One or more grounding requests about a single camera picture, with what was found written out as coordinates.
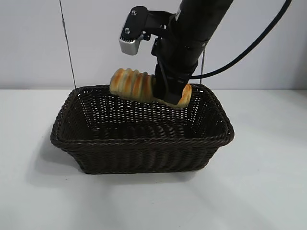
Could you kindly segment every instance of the bread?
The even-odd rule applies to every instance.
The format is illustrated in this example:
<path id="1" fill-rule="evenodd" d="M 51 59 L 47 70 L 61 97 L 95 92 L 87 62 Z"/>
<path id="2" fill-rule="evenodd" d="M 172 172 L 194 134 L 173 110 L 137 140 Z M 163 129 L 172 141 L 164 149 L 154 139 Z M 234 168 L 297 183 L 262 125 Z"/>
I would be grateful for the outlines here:
<path id="1" fill-rule="evenodd" d="M 139 73 L 138 70 L 118 69 L 111 78 L 110 92 L 124 100 L 140 103 L 157 101 L 174 109 L 184 108 L 189 104 L 192 94 L 191 85 L 186 85 L 182 92 L 182 98 L 177 105 L 174 105 L 153 97 L 154 84 L 154 75 L 149 75 L 146 72 Z"/>

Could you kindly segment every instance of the screw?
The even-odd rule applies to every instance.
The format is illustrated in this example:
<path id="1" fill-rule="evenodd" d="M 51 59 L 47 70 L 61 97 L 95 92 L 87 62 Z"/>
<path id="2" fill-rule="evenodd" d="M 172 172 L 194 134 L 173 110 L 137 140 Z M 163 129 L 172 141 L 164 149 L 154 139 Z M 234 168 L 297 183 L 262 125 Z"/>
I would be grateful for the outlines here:
<path id="1" fill-rule="evenodd" d="M 130 34 L 130 29 L 129 28 L 125 28 L 125 34 Z"/>

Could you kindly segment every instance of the black cable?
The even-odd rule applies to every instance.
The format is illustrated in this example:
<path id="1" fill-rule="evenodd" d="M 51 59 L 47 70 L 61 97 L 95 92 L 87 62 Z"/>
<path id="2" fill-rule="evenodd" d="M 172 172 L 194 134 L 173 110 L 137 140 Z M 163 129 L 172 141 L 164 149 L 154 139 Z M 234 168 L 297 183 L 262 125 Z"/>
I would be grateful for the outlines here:
<path id="1" fill-rule="evenodd" d="M 269 32 L 274 28 L 274 26 L 280 21 L 280 19 L 283 17 L 284 13 L 286 13 L 287 9 L 289 8 L 292 0 L 286 0 L 283 7 L 279 11 L 279 13 L 276 15 L 276 17 L 273 19 L 273 21 L 269 24 L 269 26 L 263 31 L 263 33 L 242 53 L 240 54 L 236 59 L 234 59 L 229 64 L 225 65 L 224 67 L 217 69 L 213 72 L 206 73 L 203 75 L 197 75 L 197 76 L 191 76 L 190 79 L 202 79 L 202 78 L 208 78 L 213 75 L 219 74 L 221 72 L 224 72 L 225 70 L 233 67 L 236 63 L 238 63 L 240 60 L 242 60 L 249 52 L 251 52 L 259 43 L 266 37 L 266 35 L 269 34 Z"/>

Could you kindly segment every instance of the wire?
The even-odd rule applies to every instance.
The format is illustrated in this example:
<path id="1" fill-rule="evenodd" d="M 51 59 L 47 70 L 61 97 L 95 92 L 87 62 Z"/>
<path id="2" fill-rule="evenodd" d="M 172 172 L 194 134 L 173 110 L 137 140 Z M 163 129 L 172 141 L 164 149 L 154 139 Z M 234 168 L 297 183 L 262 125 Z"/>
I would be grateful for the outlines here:
<path id="1" fill-rule="evenodd" d="M 69 61 L 71 64 L 71 73 L 72 73 L 72 79 L 73 79 L 73 85 L 75 89 L 77 88 L 76 86 L 76 79 L 75 79 L 75 74 L 73 72 L 73 66 L 72 66 L 72 60 L 71 60 L 71 50 L 69 49 L 69 42 L 68 42 L 68 37 L 67 37 L 67 32 L 66 32 L 66 26 L 65 26 L 65 20 L 64 20 L 64 14 L 63 14 L 63 8 L 62 8 L 62 1 L 59 0 L 59 6 L 61 8 L 61 15 L 62 15 L 62 22 L 63 22 L 63 28 L 64 28 L 64 35 L 66 39 L 66 45 L 67 45 L 67 50 L 68 50 L 68 55 L 69 55 Z"/>
<path id="2" fill-rule="evenodd" d="M 266 37 L 266 35 L 269 34 L 269 32 L 274 28 L 274 26 L 280 21 L 280 19 L 283 17 L 283 15 L 286 13 L 287 9 L 289 8 L 292 0 L 286 0 L 283 4 L 283 7 L 279 11 L 279 13 L 276 15 L 276 17 L 273 19 L 273 21 L 269 24 L 269 26 L 263 31 L 263 33 L 237 58 L 235 58 L 232 62 L 228 63 L 224 67 L 217 69 L 213 72 L 198 75 L 198 76 L 191 76 L 190 79 L 202 79 L 202 78 L 208 78 L 211 76 L 214 76 L 216 74 L 219 74 L 221 72 L 224 72 L 225 70 L 233 67 L 236 63 L 238 63 L 240 60 L 242 60 L 247 54 L 249 54 L 259 43 Z"/>
<path id="3" fill-rule="evenodd" d="M 201 61 L 201 75 L 203 74 L 203 66 L 205 64 L 205 55 L 206 55 L 206 48 L 203 49 L 202 52 L 202 61 Z"/>

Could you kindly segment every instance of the woven texture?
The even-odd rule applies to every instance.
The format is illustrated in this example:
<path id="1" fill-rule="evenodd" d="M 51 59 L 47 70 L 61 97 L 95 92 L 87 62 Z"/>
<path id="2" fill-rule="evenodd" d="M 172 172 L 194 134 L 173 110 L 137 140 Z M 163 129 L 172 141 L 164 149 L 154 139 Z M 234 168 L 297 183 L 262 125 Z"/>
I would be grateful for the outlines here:
<path id="1" fill-rule="evenodd" d="M 195 171 L 233 138 L 213 92 L 197 84 L 180 110 L 122 100 L 109 85 L 81 87 L 70 93 L 51 132 L 53 145 L 89 174 Z"/>

